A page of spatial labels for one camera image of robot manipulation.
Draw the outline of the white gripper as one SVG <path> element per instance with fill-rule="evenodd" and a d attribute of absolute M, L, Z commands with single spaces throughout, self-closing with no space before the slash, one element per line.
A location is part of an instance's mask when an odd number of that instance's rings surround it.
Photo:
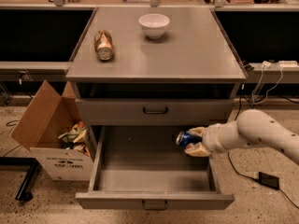
<path fill-rule="evenodd" d="M 220 124 L 210 125 L 208 127 L 196 127 L 187 131 L 192 136 L 202 137 L 201 142 L 197 144 L 188 144 L 184 149 L 185 153 L 192 157 L 208 157 L 210 154 L 221 154 L 225 148 L 219 139 Z"/>

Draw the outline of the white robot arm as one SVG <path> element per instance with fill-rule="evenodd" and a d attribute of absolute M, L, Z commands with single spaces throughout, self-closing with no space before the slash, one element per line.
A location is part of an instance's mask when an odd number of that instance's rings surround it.
<path fill-rule="evenodd" d="M 193 157 L 207 157 L 236 148 L 271 147 L 299 164 L 299 135 L 261 110 L 249 109 L 234 121 L 191 128 L 188 133 L 201 138 L 200 142 L 185 147 L 185 153 Z"/>

